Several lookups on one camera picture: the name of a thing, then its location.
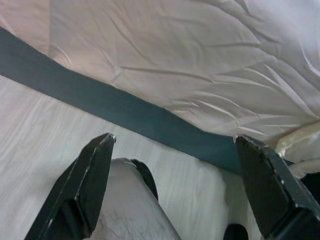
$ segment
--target wooden floor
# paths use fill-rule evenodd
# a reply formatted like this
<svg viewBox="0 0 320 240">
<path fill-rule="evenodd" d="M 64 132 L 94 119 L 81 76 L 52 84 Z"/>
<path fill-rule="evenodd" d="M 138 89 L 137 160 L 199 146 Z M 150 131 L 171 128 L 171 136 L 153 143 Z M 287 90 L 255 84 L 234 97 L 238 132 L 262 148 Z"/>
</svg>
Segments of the wooden floor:
<svg viewBox="0 0 320 240">
<path fill-rule="evenodd" d="M 159 202 L 182 240 L 221 240 L 228 223 L 260 239 L 242 179 L 0 76 L 0 233 L 23 239 L 58 176 L 103 133 L 113 158 L 150 168 Z"/>
</svg>

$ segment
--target mattress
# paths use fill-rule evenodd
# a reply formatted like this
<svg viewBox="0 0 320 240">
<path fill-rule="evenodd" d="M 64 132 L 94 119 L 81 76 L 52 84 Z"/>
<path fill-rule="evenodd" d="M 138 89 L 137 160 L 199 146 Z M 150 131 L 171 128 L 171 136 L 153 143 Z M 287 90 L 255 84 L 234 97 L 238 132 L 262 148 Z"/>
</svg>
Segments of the mattress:
<svg viewBox="0 0 320 240">
<path fill-rule="evenodd" d="M 198 128 L 274 145 L 319 120 L 317 0 L 0 0 L 0 27 Z"/>
</svg>

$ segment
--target mattress fabric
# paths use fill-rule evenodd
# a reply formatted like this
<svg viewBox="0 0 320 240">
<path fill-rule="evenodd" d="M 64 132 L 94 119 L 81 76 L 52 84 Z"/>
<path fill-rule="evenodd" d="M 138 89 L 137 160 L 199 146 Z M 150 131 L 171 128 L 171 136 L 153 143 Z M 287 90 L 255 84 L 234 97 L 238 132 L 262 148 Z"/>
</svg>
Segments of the mattress fabric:
<svg viewBox="0 0 320 240">
<path fill-rule="evenodd" d="M 0 0 L 0 27 L 202 130 L 274 144 L 319 120 L 319 12 L 317 0 Z"/>
</svg>

